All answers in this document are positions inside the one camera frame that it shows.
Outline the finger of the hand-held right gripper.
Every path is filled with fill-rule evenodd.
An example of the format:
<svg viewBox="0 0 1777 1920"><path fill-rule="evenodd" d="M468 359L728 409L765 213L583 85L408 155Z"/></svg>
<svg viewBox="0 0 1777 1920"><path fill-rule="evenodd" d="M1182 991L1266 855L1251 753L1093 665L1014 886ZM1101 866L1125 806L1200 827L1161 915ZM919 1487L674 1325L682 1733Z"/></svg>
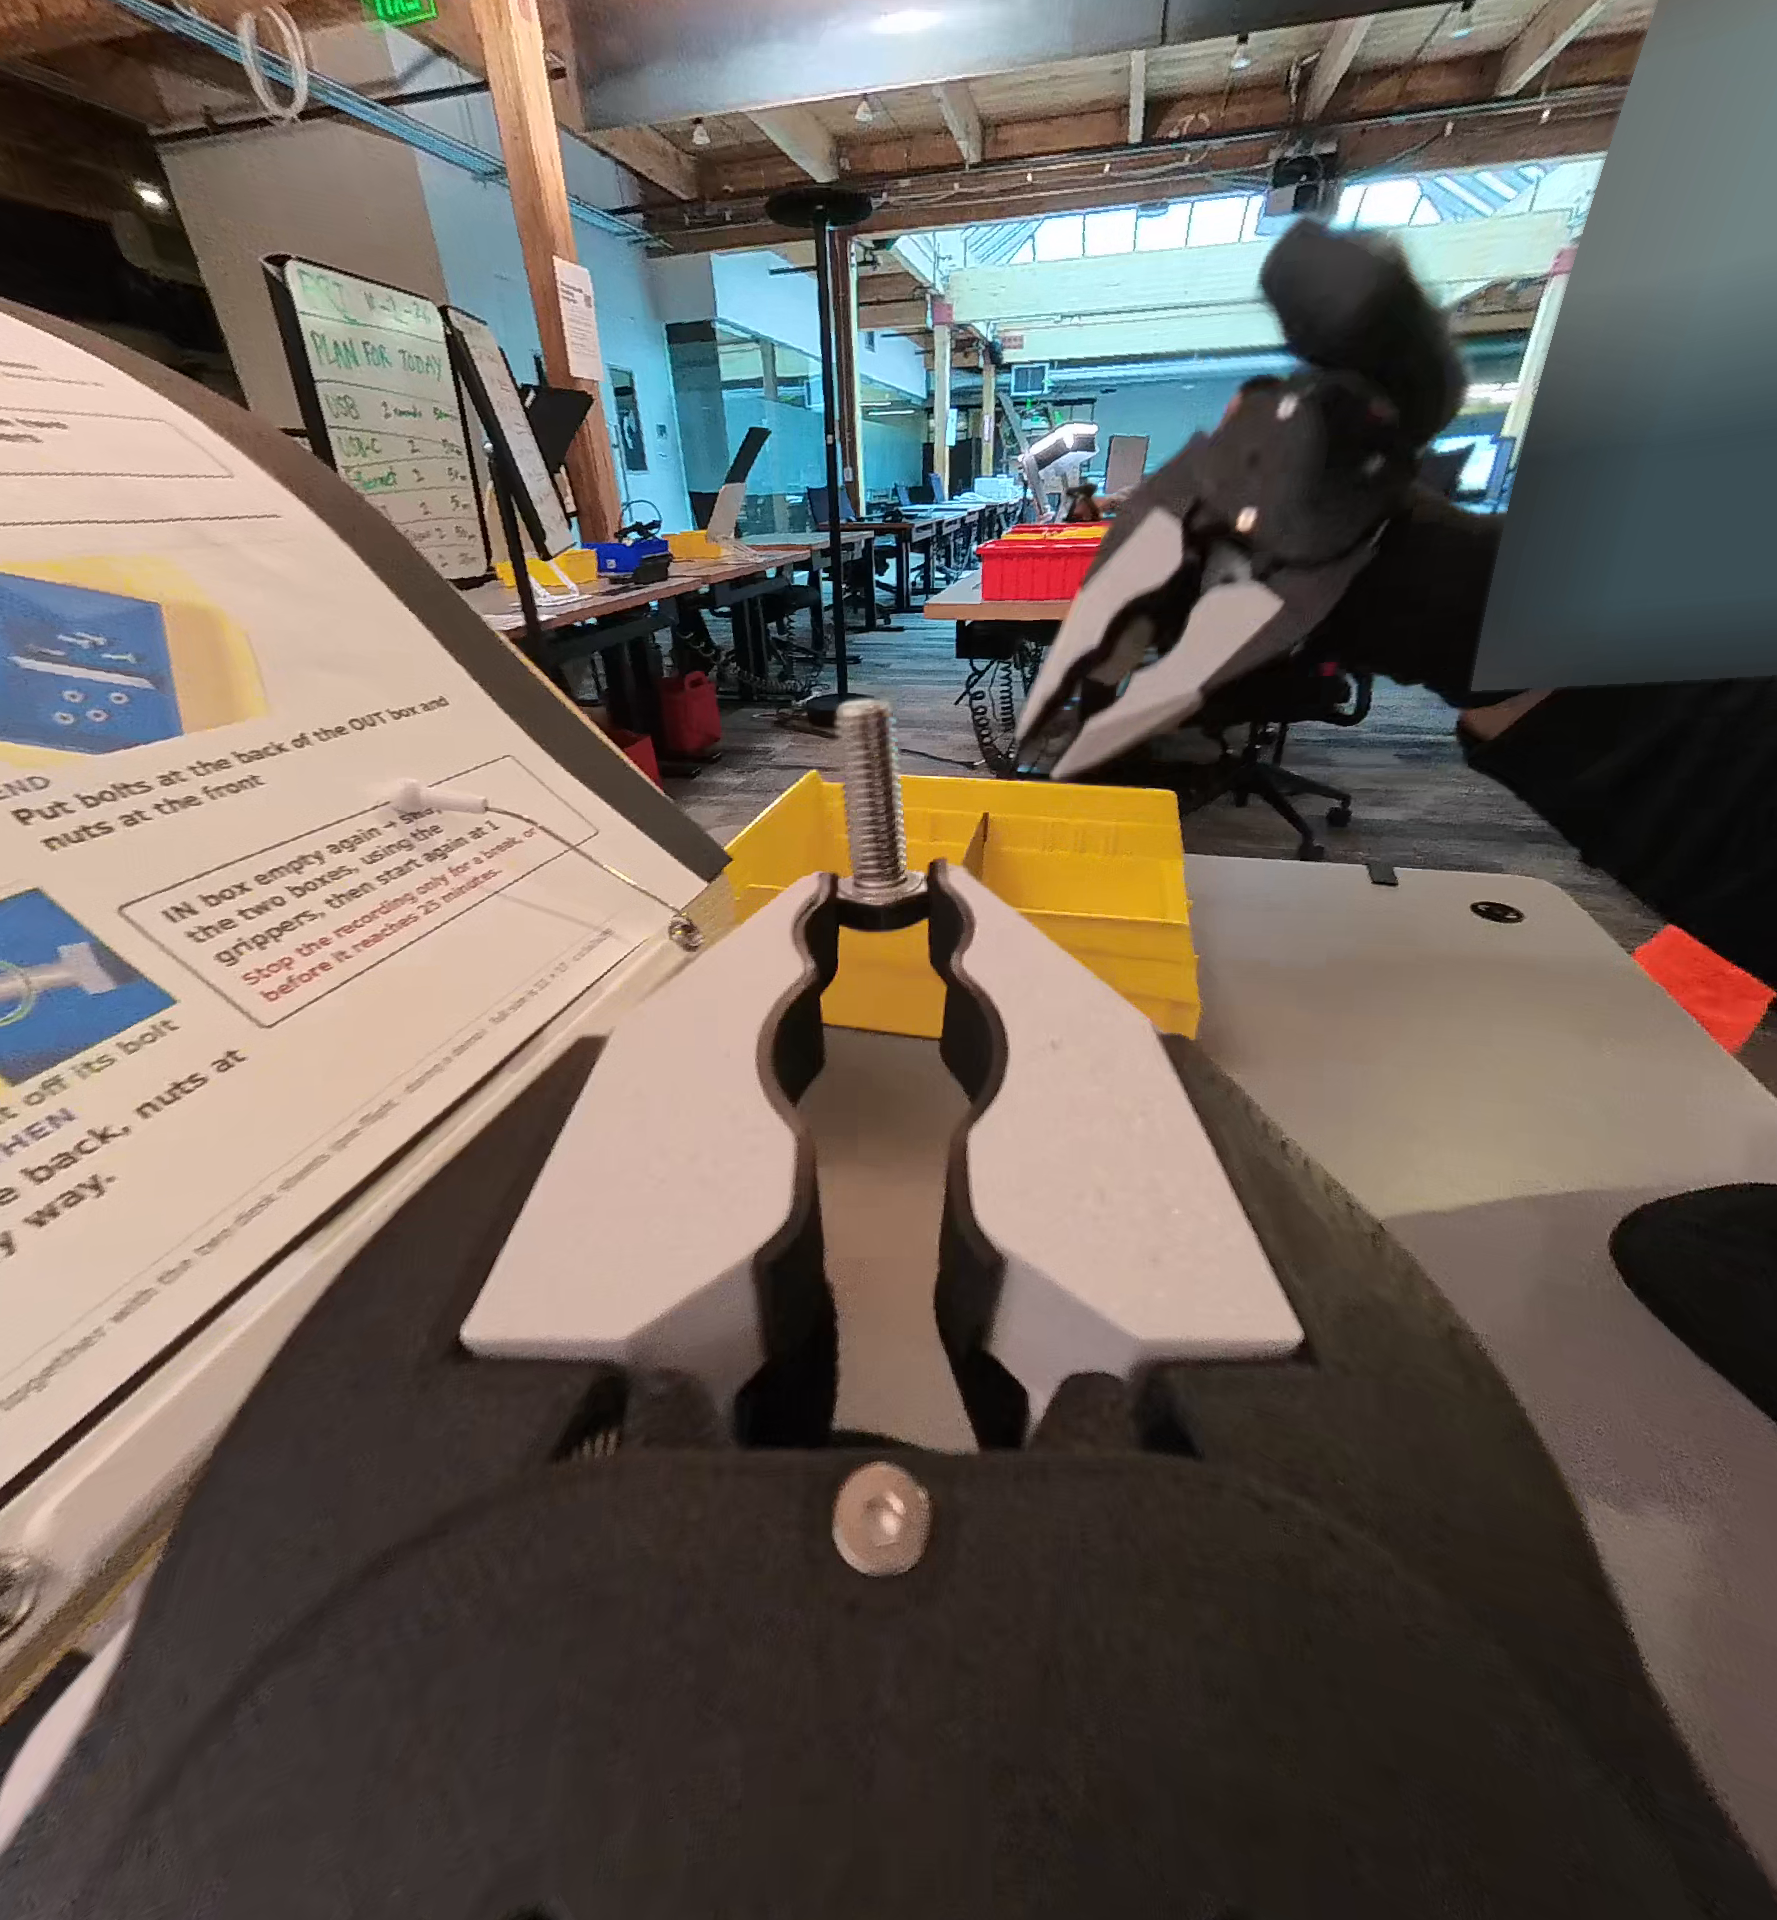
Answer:
<svg viewBox="0 0 1777 1920"><path fill-rule="evenodd" d="M1304 607L1276 589L1241 581L1212 589L1189 613L1176 646L1142 667L1116 705L1081 723L1053 765L1053 781L1078 782L1189 723L1212 693L1290 656L1311 630Z"/></svg>
<svg viewBox="0 0 1777 1920"><path fill-rule="evenodd" d="M1018 747L1038 749L1065 709L1090 697L1109 705L1142 670L1176 594L1198 584L1184 510L1117 523L1032 684Z"/></svg>

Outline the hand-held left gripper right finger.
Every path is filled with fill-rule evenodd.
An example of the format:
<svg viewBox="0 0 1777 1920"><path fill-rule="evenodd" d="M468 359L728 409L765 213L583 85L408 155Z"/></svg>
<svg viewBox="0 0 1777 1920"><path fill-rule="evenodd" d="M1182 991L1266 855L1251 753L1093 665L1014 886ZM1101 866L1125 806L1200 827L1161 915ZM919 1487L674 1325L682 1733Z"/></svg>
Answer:
<svg viewBox="0 0 1777 1920"><path fill-rule="evenodd" d="M926 877L949 1141L935 1321L983 1451L1075 1378L1295 1359L1305 1328L1168 1036L965 865Z"/></svg>

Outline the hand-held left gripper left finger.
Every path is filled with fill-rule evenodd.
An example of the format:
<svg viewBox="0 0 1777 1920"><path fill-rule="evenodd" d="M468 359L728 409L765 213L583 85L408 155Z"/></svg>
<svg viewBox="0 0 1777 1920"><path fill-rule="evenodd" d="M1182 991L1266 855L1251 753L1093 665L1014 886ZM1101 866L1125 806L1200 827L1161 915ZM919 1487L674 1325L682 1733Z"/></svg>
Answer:
<svg viewBox="0 0 1777 1920"><path fill-rule="evenodd" d="M463 1322L471 1356L696 1383L749 1447L834 1425L817 1152L841 901L793 882L613 1029Z"/></svg>

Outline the yellow plastic bin with divider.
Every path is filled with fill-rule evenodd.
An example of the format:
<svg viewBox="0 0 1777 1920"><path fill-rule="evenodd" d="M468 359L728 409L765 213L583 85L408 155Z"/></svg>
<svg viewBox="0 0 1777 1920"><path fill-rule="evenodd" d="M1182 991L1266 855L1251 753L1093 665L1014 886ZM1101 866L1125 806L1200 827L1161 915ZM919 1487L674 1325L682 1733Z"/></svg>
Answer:
<svg viewBox="0 0 1777 1920"><path fill-rule="evenodd" d="M906 866L963 862L1004 903L1132 1000L1168 1036L1202 1023L1178 798L1155 789L900 777ZM746 922L805 875L851 875L844 791L817 773L728 845ZM937 1041L945 985L923 928L843 935L831 1026Z"/></svg>

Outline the silver hex bolt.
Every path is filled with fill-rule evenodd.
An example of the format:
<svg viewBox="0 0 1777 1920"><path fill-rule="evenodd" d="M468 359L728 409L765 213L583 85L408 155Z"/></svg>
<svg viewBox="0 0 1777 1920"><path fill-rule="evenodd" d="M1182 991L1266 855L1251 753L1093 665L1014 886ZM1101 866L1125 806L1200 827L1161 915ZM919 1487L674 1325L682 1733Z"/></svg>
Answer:
<svg viewBox="0 0 1777 1920"><path fill-rule="evenodd" d="M924 880L906 865L893 711L879 699L846 699L837 709L834 731L844 777L846 898L868 911L900 909L921 894Z"/></svg>

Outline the red plastic bin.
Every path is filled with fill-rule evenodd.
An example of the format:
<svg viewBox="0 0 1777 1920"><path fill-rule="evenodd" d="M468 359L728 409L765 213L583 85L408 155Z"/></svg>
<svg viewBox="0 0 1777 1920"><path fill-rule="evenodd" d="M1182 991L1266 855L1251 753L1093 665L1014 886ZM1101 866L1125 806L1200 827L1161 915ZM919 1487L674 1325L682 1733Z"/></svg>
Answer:
<svg viewBox="0 0 1777 1920"><path fill-rule="evenodd" d="M1069 604L1112 532L1107 523L1022 526L977 549L982 601L999 609Z"/></svg>

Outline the black office chair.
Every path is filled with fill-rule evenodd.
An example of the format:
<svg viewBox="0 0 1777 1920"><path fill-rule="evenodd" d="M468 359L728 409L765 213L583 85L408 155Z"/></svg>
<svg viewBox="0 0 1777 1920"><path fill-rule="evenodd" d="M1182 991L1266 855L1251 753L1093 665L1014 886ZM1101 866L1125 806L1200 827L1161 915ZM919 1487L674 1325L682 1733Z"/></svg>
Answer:
<svg viewBox="0 0 1777 1920"><path fill-rule="evenodd" d="M1372 675L1320 654L1279 661L1216 693L1186 727L1187 738L1218 753L1184 763L1178 791L1184 819L1219 801L1236 806L1261 803L1294 828L1301 861L1328 861L1330 849L1299 812L1297 801L1330 805L1328 825L1346 831L1353 825L1353 794L1286 769L1286 749L1297 727L1360 729L1373 700Z"/></svg>

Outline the wooden desk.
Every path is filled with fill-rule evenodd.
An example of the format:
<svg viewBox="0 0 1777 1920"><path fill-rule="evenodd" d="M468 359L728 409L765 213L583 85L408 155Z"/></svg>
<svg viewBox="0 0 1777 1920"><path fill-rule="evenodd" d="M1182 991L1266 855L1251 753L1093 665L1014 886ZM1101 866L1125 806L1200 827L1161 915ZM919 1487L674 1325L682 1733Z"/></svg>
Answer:
<svg viewBox="0 0 1777 1920"><path fill-rule="evenodd" d="M1060 599L989 599L983 573L969 573L931 597L921 613L949 627L957 661L994 665L1044 653L1074 609Z"/></svg>

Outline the grey flat panel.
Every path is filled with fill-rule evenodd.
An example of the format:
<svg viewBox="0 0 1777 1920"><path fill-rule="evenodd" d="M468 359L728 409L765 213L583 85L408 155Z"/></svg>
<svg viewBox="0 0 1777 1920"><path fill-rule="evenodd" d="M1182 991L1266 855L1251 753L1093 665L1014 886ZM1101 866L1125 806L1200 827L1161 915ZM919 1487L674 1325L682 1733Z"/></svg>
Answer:
<svg viewBox="0 0 1777 1920"><path fill-rule="evenodd" d="M1575 255L1480 691L1777 679L1777 3L1660 5Z"/></svg>

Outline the red canister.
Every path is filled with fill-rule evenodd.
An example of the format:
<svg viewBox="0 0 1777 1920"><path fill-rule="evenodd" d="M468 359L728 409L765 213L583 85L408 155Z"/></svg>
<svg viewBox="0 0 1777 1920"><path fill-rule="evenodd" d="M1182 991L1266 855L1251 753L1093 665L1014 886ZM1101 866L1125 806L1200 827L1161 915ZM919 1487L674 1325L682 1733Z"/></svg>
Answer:
<svg viewBox="0 0 1777 1920"><path fill-rule="evenodd" d="M708 673L687 668L665 675L659 694L659 760L671 779L692 779L722 753L722 719Z"/></svg>

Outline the orange tape strip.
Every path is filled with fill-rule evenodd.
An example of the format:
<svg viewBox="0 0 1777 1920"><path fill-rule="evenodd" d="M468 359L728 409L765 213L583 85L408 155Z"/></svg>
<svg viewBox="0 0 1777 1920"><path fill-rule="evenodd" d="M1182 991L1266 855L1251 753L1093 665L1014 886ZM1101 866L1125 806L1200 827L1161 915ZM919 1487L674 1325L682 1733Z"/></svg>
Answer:
<svg viewBox="0 0 1777 1920"><path fill-rule="evenodd" d="M1727 963L1675 924L1657 931L1632 959L1732 1056L1752 1043L1777 1003L1773 987Z"/></svg>

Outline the narrow whiteboard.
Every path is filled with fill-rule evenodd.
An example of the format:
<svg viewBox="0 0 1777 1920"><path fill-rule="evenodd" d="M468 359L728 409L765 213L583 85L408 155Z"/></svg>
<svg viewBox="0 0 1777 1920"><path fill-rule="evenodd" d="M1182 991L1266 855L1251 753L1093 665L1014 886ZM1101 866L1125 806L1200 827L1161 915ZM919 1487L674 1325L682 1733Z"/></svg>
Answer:
<svg viewBox="0 0 1777 1920"><path fill-rule="evenodd" d="M550 563L573 547L570 516L544 462L515 371L484 320L451 302L443 302L438 312L457 373L492 455L507 470L509 484L502 493L516 510L530 552Z"/></svg>

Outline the black rounded pad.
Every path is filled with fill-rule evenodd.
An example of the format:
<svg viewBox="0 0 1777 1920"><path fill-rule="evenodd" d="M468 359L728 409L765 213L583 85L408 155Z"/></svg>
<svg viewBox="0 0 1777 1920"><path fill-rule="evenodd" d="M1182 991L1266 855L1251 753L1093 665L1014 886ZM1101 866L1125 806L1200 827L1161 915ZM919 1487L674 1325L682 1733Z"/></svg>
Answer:
<svg viewBox="0 0 1777 1920"><path fill-rule="evenodd" d="M1777 1425L1777 1184L1657 1198L1611 1235L1627 1291Z"/></svg>

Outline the whiteboard with green writing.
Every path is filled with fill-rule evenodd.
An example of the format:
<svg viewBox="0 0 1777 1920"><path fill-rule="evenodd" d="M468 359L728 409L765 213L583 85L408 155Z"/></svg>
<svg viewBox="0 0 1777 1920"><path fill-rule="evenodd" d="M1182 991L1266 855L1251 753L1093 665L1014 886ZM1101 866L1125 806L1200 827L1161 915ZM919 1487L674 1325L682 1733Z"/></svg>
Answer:
<svg viewBox="0 0 1777 1920"><path fill-rule="evenodd" d="M443 579L483 584L492 542L436 302L294 253L262 275L316 459Z"/></svg>

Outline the wooden post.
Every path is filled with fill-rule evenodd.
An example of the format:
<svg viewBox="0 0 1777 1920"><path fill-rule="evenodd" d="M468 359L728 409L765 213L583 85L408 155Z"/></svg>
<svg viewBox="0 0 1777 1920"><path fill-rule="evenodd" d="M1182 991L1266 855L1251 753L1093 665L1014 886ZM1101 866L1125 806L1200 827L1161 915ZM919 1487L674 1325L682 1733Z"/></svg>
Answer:
<svg viewBox="0 0 1777 1920"><path fill-rule="evenodd" d="M550 387L588 401L565 455L581 542L617 536L620 493L602 399L592 278L579 263L541 12L535 3L471 3L494 108L516 239Z"/></svg>

